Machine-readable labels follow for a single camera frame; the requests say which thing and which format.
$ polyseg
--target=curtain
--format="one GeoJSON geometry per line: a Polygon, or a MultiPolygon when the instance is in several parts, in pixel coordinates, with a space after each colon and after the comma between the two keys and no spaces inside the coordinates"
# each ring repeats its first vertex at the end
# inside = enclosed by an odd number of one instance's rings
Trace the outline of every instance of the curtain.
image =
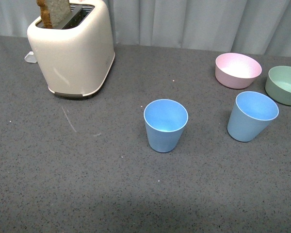
{"type": "MultiPolygon", "coordinates": [[[[114,43],[291,56],[291,0],[104,0],[114,43]]],[[[26,37],[35,0],[0,0],[0,35],[26,37]]]]}

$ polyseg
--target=scratch mark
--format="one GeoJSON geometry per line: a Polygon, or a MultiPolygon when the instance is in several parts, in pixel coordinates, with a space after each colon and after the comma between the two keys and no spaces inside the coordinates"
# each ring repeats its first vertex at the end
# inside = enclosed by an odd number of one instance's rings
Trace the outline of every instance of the scratch mark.
{"type": "Polygon", "coordinates": [[[69,118],[68,118],[68,116],[67,116],[67,114],[66,114],[66,112],[65,112],[65,110],[64,110],[63,107],[62,107],[62,109],[63,109],[63,112],[64,112],[64,114],[65,114],[65,116],[66,116],[66,118],[67,118],[67,120],[68,120],[68,122],[69,122],[71,128],[73,129],[74,132],[77,132],[77,131],[74,129],[73,125],[71,124],[71,122],[70,122],[70,120],[69,120],[69,118]]]}

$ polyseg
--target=small clear object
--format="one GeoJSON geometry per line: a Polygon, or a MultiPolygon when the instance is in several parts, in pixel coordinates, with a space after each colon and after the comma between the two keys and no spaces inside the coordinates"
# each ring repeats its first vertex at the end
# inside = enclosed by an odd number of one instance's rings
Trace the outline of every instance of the small clear object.
{"type": "Polygon", "coordinates": [[[25,61],[28,63],[37,63],[37,59],[34,56],[34,53],[30,51],[26,56],[25,56],[25,61]]]}

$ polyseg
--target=light blue cup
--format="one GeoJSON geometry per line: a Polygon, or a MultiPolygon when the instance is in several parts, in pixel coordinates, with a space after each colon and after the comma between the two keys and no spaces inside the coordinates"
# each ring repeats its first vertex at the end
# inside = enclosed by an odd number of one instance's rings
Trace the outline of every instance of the light blue cup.
{"type": "Polygon", "coordinates": [[[227,131],[234,139],[249,142],[278,114],[277,104],[268,96],[254,91],[241,92],[236,97],[227,131]]]}
{"type": "Polygon", "coordinates": [[[186,109],[174,100],[155,100],[144,111],[149,144],[157,152],[174,149],[188,122],[186,109]]]}

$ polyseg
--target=toast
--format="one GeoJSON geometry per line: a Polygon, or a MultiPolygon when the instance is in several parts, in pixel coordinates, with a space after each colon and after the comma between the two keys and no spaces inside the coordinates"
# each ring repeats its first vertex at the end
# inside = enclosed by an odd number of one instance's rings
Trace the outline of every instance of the toast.
{"type": "Polygon", "coordinates": [[[36,0],[44,28],[56,27],[71,12],[69,0],[36,0]]]}

